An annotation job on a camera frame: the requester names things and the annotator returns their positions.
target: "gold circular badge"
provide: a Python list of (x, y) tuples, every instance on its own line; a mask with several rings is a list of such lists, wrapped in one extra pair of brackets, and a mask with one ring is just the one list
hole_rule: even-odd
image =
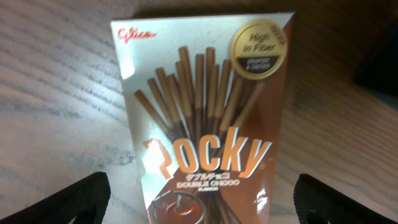
[(285, 60), (286, 34), (270, 20), (251, 21), (235, 34), (229, 53), (240, 75), (251, 80), (266, 78)]

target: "box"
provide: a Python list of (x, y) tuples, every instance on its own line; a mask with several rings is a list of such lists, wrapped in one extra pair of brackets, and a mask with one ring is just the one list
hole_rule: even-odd
[(111, 23), (151, 223), (267, 223), (292, 16)]

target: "dark object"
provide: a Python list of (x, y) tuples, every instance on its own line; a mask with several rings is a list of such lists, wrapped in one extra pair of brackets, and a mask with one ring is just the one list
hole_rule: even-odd
[(293, 198), (300, 224), (397, 224), (308, 174), (298, 178)]
[(0, 224), (100, 224), (111, 196), (108, 177), (96, 172), (23, 209)]
[(358, 70), (355, 82), (398, 97), (398, 22)]

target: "wooden table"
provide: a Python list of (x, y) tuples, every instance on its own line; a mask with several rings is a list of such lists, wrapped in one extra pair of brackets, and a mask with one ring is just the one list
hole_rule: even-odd
[(113, 193), (104, 223), (147, 223), (111, 19), (296, 11), (271, 224), (299, 223), (301, 173), (398, 221), (398, 112), (351, 81), (396, 9), (393, 0), (0, 1), (0, 218), (102, 170)]

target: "wooden surface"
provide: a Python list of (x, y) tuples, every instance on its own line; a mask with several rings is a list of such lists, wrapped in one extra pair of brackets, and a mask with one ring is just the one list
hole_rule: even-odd
[(95, 171), (104, 223), (146, 223), (109, 22), (160, 14), (296, 11), (271, 224), (299, 223), (309, 173), (398, 221), (398, 112), (352, 84), (397, 18), (393, 0), (0, 1), (0, 218)]

